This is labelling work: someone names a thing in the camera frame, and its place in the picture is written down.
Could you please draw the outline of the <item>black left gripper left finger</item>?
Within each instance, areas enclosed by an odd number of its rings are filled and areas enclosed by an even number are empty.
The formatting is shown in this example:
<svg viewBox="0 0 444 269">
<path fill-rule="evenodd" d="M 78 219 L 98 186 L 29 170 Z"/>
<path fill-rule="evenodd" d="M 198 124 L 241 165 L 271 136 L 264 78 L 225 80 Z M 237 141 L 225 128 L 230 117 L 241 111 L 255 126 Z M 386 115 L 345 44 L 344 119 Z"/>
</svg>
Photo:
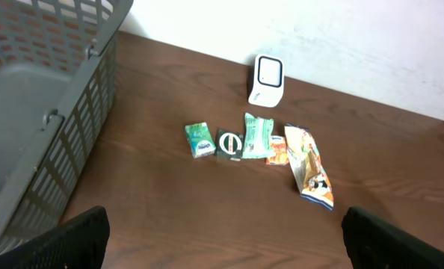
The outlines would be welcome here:
<svg viewBox="0 0 444 269">
<path fill-rule="evenodd" d="M 100 269 L 109 236 L 107 212 L 98 205 L 0 255 L 0 269 Z"/>
</svg>

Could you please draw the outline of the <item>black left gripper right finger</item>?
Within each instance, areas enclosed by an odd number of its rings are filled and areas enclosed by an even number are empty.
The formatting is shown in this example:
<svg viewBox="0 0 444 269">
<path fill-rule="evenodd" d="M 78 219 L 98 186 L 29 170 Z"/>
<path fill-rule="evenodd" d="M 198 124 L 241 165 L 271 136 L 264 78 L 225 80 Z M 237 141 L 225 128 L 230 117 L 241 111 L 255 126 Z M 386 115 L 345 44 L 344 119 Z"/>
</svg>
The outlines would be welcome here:
<svg viewBox="0 0 444 269">
<path fill-rule="evenodd" d="M 342 220 L 354 268 L 444 268 L 444 252 L 358 206 Z"/>
</svg>

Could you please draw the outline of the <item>orange wet sheet package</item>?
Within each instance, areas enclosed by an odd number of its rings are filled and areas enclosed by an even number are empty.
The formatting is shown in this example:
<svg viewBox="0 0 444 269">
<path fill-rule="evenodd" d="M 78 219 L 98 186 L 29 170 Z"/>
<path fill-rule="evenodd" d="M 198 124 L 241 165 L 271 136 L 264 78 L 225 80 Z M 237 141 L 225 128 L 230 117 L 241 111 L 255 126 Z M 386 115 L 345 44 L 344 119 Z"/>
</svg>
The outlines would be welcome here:
<svg viewBox="0 0 444 269">
<path fill-rule="evenodd" d="M 322 205 L 332 211 L 333 190 L 314 137 L 298 126 L 285 125 L 289 164 L 292 169 L 300 197 Z"/>
</svg>

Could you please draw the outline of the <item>small orange tissue pack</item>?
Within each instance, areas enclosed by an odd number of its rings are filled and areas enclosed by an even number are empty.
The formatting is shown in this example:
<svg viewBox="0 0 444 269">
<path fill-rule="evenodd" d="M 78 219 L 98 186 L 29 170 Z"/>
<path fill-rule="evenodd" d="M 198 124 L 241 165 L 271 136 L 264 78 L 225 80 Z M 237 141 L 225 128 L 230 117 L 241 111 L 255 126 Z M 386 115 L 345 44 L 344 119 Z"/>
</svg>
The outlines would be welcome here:
<svg viewBox="0 0 444 269">
<path fill-rule="evenodd" d="M 267 165 L 287 165 L 289 157 L 287 153 L 286 139 L 282 136 L 273 135 L 270 138 L 270 147 L 275 155 L 267 157 L 265 163 Z"/>
</svg>

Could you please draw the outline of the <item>small teal tissue pack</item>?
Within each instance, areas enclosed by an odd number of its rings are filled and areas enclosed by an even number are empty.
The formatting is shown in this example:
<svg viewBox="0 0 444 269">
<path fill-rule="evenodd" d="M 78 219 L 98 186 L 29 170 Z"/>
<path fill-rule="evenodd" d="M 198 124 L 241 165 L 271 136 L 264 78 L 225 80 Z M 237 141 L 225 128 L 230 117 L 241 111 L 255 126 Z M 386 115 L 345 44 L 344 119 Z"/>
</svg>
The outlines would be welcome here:
<svg viewBox="0 0 444 269">
<path fill-rule="evenodd" d="M 185 136 L 191 148 L 193 158 L 213 155 L 215 143 L 206 122 L 185 126 Z"/>
</svg>

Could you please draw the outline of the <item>green Kleenex tissue pack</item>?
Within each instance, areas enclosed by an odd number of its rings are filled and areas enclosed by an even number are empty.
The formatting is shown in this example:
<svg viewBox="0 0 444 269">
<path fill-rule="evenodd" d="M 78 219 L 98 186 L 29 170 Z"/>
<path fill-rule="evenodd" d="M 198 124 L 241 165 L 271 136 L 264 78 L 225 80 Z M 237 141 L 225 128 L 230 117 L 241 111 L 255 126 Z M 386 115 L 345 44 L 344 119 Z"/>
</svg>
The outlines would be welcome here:
<svg viewBox="0 0 444 269">
<path fill-rule="evenodd" d="M 242 158 L 259 159 L 275 156 L 270 146 L 270 138 L 274 130 L 274 120 L 244 115 L 245 136 Z"/>
</svg>

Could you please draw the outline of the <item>dark green scrub pad pack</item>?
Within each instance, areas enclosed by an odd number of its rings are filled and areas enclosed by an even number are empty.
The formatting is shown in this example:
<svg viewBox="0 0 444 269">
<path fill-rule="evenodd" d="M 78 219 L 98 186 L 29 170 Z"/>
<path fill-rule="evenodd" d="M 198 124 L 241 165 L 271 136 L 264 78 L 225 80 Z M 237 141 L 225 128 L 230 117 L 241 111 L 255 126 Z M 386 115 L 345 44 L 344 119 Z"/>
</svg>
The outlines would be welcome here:
<svg viewBox="0 0 444 269">
<path fill-rule="evenodd" d="M 215 154 L 218 158 L 225 158 L 230 161 L 240 161 L 242 159 L 243 144 L 244 136 L 242 134 L 219 129 L 216 139 L 217 149 Z"/>
</svg>

